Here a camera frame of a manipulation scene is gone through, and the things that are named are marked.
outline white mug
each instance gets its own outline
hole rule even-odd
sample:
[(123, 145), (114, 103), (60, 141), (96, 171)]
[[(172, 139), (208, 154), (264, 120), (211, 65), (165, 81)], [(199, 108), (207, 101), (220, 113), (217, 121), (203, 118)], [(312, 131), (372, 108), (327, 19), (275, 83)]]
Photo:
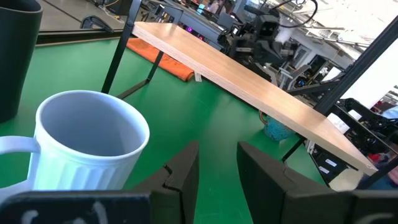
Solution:
[(148, 140), (146, 120), (123, 100), (85, 90), (53, 95), (36, 112), (33, 138), (0, 137), (0, 154), (31, 152), (27, 180), (0, 189), (0, 203), (29, 190), (121, 189)]

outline white label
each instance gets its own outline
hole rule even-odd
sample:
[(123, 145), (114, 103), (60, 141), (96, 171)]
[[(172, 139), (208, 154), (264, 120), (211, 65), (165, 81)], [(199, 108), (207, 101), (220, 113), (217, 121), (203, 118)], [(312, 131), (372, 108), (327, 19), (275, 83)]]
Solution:
[(319, 170), (324, 172), (324, 173), (326, 173), (326, 174), (329, 173), (329, 171), (327, 169), (323, 168), (323, 167), (319, 167)]
[(329, 160), (329, 159), (327, 159), (326, 162), (329, 163), (329, 165), (331, 165), (331, 166), (333, 166), (333, 167), (336, 167), (336, 166), (337, 166), (337, 164), (336, 164), (335, 162), (333, 162), (333, 161), (331, 161), (331, 160)]

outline orange cloth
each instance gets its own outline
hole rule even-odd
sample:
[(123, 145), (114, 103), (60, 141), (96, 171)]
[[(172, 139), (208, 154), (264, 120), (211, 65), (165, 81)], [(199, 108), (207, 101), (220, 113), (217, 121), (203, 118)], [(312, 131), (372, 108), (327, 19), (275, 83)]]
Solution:
[[(154, 62), (159, 53), (157, 48), (140, 38), (130, 38), (127, 47), (150, 62)], [(159, 67), (179, 77), (183, 81), (188, 81), (193, 76), (193, 70), (191, 68), (188, 68), (186, 65), (178, 62), (167, 54), (163, 54)]]

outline green table surface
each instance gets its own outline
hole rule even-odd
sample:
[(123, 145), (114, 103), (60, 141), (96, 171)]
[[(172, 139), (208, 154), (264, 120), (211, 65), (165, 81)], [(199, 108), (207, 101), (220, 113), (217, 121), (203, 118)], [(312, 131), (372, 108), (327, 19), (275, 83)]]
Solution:
[[(0, 136), (33, 136), (35, 111), (47, 97), (66, 90), (101, 91), (118, 40), (65, 44), (35, 49), (18, 115), (0, 124)], [(110, 94), (117, 95), (145, 79), (151, 63), (126, 49)], [(263, 132), (258, 111), (217, 85), (183, 82), (158, 68), (153, 80), (125, 99), (145, 117), (149, 143), (124, 188), (153, 174), (191, 140), (200, 145), (200, 184), (195, 223), (252, 223), (239, 181), (236, 143), (247, 141), (276, 159), (297, 141), (276, 142)], [(28, 153), (0, 156), (0, 187), (25, 179)], [(300, 147), (289, 167), (319, 182), (322, 178)]]

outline black cup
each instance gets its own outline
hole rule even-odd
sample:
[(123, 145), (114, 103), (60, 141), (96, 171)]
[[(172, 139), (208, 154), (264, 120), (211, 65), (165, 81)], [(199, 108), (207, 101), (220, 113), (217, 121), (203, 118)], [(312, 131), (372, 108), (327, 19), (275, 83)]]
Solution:
[(0, 122), (17, 114), (42, 14), (36, 0), (0, 0)]

